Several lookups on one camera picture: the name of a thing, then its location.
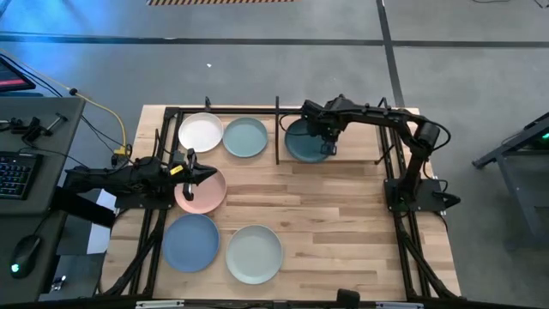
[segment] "plate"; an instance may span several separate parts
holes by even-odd
[[[282,266],[282,244],[270,228],[252,225],[239,229],[226,250],[226,265],[239,281],[261,284]]]
[[[188,214],[167,230],[162,253],[174,269],[183,272],[203,270],[214,261],[220,247],[220,233],[205,215]]]
[[[195,199],[187,201],[183,196],[183,184],[175,186],[175,200],[179,207],[191,214],[205,214],[217,208],[226,195],[225,177],[218,169],[217,173],[208,177],[200,185],[192,185]]]
[[[213,149],[223,137],[223,124],[214,114],[199,112],[187,117],[179,127],[179,142],[197,153]]]
[[[322,137],[304,135],[306,132],[307,121],[304,119],[298,119],[288,126],[284,143],[290,155],[307,163],[318,163],[326,160],[328,155],[320,153],[320,148],[324,144]]]
[[[255,118],[238,118],[225,129],[223,144],[228,152],[240,158],[259,154],[267,146],[267,128]]]

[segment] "white plate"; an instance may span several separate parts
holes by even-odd
[[[214,114],[199,112],[190,115],[179,127],[179,142],[197,153],[213,149],[223,138],[223,124]]]
[[[226,249],[226,266],[239,281],[261,284],[282,266],[282,243],[270,228],[252,225],[239,229]]]

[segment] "yellow cable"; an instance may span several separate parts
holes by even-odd
[[[65,88],[65,90],[70,91],[72,89],[72,88],[62,84],[60,81],[56,81],[55,79],[47,76],[46,74],[36,70],[35,68],[33,68],[32,66],[30,66],[30,65],[26,64],[25,62],[21,61],[18,57],[16,57],[13,54],[9,53],[5,49],[0,48],[0,51],[4,54],[8,55],[10,58],[14,59],[15,61],[17,61],[18,63],[23,64],[24,66],[28,67],[30,70],[34,71],[36,74],[44,77],[45,79],[50,80],[51,82],[56,83],[57,85],[59,85],[62,88]],[[117,154],[117,155],[125,155],[126,129],[124,128],[124,123],[122,122],[122,119],[118,116],[118,114],[116,114],[113,110],[111,110],[108,107],[105,107],[105,106],[102,106],[101,104],[93,102],[92,100],[90,100],[89,98],[87,98],[86,96],[84,96],[80,93],[76,93],[75,95],[82,98],[82,99],[84,99],[86,102],[88,102],[88,103],[90,103],[94,106],[97,106],[98,108],[100,108],[102,110],[105,110],[105,111],[111,113],[114,117],[116,117],[116,119],[118,120],[118,123],[120,124],[120,129],[122,130],[122,144],[123,144],[123,147],[120,147],[119,149],[115,149],[114,153]]]

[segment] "pink plate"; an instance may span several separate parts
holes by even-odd
[[[175,200],[179,207],[191,214],[206,214],[223,203],[226,195],[225,177],[218,169],[214,176],[204,180],[200,185],[192,185],[194,201],[183,197],[183,185],[176,185]]]

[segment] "white paper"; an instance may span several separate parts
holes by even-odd
[[[100,196],[97,198],[97,204],[110,209],[114,212],[114,203],[117,201],[117,197],[113,196],[105,190],[101,190]],[[87,254],[104,253],[109,246],[109,239],[111,238],[111,229],[108,227],[102,227],[92,223],[92,230],[89,234],[89,241],[87,242]]]

